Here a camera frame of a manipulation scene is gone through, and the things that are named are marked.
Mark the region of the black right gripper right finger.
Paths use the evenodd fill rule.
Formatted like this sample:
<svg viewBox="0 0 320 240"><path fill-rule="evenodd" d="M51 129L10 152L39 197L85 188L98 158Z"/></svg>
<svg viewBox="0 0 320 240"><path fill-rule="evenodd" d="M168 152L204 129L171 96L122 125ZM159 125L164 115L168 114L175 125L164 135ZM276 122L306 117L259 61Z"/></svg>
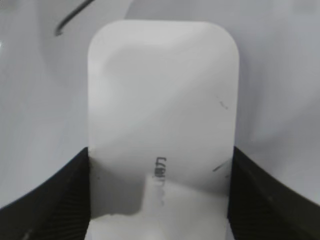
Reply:
<svg viewBox="0 0 320 240"><path fill-rule="evenodd" d="M233 150L227 219L236 240L318 240L320 206Z"/></svg>

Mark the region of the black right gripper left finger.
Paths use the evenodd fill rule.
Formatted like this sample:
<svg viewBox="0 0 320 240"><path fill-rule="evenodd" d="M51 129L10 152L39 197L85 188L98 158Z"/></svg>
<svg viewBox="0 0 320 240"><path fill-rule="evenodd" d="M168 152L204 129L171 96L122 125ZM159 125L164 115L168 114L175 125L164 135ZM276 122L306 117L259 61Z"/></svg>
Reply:
<svg viewBox="0 0 320 240"><path fill-rule="evenodd" d="M85 147L39 187L1 208L0 238L83 240L90 219L90 162Z"/></svg>

